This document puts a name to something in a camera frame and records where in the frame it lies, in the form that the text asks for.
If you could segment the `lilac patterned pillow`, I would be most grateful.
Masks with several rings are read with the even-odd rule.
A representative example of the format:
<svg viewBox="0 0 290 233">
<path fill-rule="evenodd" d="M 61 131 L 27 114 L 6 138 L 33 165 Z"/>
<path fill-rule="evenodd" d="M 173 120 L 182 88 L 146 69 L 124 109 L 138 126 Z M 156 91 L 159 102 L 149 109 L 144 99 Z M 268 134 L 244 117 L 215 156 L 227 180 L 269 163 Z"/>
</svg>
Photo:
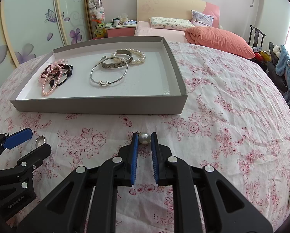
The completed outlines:
<svg viewBox="0 0 290 233">
<path fill-rule="evenodd" d="M 205 15 L 196 10 L 192 10 L 191 22 L 194 26 L 207 26 L 212 27 L 214 22 L 214 16 Z"/>
</svg>

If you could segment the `silver cuff bangle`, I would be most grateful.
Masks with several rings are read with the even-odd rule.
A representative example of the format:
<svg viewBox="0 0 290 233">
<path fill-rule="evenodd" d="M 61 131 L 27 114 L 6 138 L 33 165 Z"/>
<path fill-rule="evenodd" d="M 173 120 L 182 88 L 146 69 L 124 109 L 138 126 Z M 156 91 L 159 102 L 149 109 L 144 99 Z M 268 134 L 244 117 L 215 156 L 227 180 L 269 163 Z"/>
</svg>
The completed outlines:
<svg viewBox="0 0 290 233">
<path fill-rule="evenodd" d="M 111 69 L 125 66 L 126 64 L 121 58 L 123 58 L 128 64 L 130 64 L 133 60 L 132 52 L 128 50 L 116 50 L 112 56 L 114 57 L 113 61 L 106 60 L 106 56 L 102 57 L 101 65 L 103 68 Z"/>
</svg>

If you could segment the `thin silver round bangle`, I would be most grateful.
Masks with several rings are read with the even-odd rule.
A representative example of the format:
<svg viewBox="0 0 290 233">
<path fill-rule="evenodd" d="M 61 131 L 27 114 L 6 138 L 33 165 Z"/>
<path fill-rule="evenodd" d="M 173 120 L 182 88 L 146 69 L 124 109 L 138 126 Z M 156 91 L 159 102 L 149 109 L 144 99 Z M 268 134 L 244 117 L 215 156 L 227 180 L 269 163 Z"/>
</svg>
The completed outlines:
<svg viewBox="0 0 290 233">
<path fill-rule="evenodd" d="M 129 65 L 123 58 L 121 59 L 125 62 L 126 65 L 111 69 L 103 68 L 101 65 L 102 61 L 98 61 L 91 69 L 89 75 L 90 83 L 104 87 L 114 85 L 122 81 L 128 73 Z M 106 57 L 106 60 L 113 61 L 114 57 Z"/>
</svg>

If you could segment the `pink bedside table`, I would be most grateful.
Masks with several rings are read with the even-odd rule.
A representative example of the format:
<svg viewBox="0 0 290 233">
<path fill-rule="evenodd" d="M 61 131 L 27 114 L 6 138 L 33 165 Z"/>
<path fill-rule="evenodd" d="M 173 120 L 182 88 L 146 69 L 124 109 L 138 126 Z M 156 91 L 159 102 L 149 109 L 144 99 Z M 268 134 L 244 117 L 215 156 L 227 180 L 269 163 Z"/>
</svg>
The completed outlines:
<svg viewBox="0 0 290 233">
<path fill-rule="evenodd" d="M 129 25 L 119 24 L 118 26 L 114 26 L 113 23 L 107 23 L 104 28 L 108 37 L 134 36 L 136 25 L 137 22 Z"/>
</svg>

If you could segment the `blue plush robe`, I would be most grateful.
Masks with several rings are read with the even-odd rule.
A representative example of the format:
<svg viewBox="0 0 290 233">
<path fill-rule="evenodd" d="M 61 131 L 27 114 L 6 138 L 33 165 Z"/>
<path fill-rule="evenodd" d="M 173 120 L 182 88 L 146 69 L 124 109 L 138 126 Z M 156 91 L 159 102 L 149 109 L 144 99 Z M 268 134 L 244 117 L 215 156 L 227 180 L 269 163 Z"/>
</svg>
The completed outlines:
<svg viewBox="0 0 290 233">
<path fill-rule="evenodd" d="M 285 76 L 287 92 L 283 94 L 283 97 L 290 107 L 290 55 L 284 45 L 281 45 L 280 57 L 275 67 L 275 72 L 279 76 Z"/>
</svg>

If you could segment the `large pearl earring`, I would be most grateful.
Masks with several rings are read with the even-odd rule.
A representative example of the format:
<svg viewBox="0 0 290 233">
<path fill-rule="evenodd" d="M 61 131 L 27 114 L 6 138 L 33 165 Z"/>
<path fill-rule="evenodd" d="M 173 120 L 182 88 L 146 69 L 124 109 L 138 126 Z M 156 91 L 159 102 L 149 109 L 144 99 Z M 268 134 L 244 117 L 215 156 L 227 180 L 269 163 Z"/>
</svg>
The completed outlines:
<svg viewBox="0 0 290 233">
<path fill-rule="evenodd" d="M 142 145 L 151 143 L 151 135 L 147 132 L 138 132 L 138 141 Z"/>
</svg>

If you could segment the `tube of plush toys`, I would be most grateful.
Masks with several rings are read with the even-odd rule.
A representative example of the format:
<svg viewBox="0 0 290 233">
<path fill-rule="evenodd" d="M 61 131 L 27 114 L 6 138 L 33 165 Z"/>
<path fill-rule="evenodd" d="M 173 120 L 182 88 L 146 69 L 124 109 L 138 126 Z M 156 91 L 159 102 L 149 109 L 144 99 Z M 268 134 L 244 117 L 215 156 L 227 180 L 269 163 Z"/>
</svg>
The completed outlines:
<svg viewBox="0 0 290 233">
<path fill-rule="evenodd" d="M 105 11 L 103 0 L 88 0 L 89 20 L 94 39 L 105 36 L 104 21 Z"/>
</svg>

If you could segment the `beige pink headboard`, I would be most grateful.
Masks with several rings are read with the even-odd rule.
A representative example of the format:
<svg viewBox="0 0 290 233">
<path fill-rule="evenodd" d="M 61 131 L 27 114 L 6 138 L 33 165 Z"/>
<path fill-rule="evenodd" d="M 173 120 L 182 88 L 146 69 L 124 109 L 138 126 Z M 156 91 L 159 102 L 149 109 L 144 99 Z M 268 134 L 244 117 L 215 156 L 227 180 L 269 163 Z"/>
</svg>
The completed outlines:
<svg viewBox="0 0 290 233">
<path fill-rule="evenodd" d="M 192 19 L 192 11 L 214 16 L 213 27 L 220 26 L 220 8 L 202 0 L 137 0 L 137 21 L 152 17 Z"/>
</svg>

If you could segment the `dark wooden chair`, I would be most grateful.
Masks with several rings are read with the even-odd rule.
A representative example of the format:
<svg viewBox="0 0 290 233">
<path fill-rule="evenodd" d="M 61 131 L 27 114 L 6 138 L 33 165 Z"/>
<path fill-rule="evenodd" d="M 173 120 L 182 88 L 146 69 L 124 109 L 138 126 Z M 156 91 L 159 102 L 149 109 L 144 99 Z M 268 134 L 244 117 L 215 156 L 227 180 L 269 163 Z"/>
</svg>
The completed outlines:
<svg viewBox="0 0 290 233">
<path fill-rule="evenodd" d="M 250 35 L 248 38 L 248 44 L 253 48 L 262 47 L 263 41 L 266 35 L 257 27 L 250 25 Z"/>
</svg>

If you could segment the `sliding wardrobe with flowers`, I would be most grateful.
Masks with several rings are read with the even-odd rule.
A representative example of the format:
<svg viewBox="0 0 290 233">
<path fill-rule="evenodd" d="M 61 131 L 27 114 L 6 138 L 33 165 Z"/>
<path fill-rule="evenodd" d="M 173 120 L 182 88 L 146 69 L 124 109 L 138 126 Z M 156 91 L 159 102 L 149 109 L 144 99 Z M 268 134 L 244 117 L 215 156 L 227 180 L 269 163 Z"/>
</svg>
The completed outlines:
<svg viewBox="0 0 290 233">
<path fill-rule="evenodd" d="M 90 38 L 87 0 L 2 0 L 0 87 L 21 64 Z"/>
</svg>

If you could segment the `floral pink bed sheet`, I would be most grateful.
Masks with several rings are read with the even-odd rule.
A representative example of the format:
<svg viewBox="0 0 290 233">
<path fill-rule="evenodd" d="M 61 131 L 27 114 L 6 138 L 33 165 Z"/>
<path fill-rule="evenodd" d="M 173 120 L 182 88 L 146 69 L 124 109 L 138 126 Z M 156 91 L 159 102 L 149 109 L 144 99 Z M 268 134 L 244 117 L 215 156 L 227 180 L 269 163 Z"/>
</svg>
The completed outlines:
<svg viewBox="0 0 290 233">
<path fill-rule="evenodd" d="M 52 153 L 34 172 L 36 200 L 12 218 L 19 223 L 76 167 L 100 166 L 135 131 L 157 133 L 189 165 L 211 165 L 272 224 L 290 214 L 290 109 L 266 73 L 240 57 L 170 43 L 188 90 L 180 115 L 81 115 L 19 112 L 11 95 L 38 58 L 18 67 L 0 88 L 0 131 L 31 128 Z"/>
</svg>

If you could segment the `folded salmon duvet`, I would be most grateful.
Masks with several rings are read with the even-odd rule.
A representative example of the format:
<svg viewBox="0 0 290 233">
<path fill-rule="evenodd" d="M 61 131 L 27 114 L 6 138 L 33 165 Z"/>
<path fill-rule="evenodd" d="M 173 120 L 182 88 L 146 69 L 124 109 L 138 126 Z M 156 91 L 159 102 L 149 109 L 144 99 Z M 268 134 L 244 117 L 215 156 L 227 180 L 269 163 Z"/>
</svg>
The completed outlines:
<svg viewBox="0 0 290 233">
<path fill-rule="evenodd" d="M 190 44 L 221 50 L 246 59 L 255 57 L 252 48 L 241 36 L 227 30 L 195 26 L 186 29 L 185 36 Z"/>
</svg>

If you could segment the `grey cardboard tray box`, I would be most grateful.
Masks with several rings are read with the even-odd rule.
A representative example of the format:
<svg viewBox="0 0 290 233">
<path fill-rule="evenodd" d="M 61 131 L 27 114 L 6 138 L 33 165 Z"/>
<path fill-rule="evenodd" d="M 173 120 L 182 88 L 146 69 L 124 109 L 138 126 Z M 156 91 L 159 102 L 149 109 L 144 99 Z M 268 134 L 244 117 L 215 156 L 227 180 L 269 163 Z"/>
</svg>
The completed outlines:
<svg viewBox="0 0 290 233">
<path fill-rule="evenodd" d="M 188 93 L 160 36 L 104 38 L 54 49 L 10 97 L 19 111 L 179 114 Z"/>
</svg>

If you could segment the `floral white pillow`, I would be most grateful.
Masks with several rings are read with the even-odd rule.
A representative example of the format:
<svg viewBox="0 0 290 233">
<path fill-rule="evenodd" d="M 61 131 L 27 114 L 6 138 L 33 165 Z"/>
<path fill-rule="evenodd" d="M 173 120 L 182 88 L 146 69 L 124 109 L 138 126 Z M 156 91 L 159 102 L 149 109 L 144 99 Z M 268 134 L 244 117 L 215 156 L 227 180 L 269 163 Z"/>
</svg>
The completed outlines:
<svg viewBox="0 0 290 233">
<path fill-rule="evenodd" d="M 167 17 L 151 17 L 151 28 L 160 28 L 166 30 L 181 30 L 185 31 L 194 25 L 187 19 L 167 18 Z"/>
</svg>

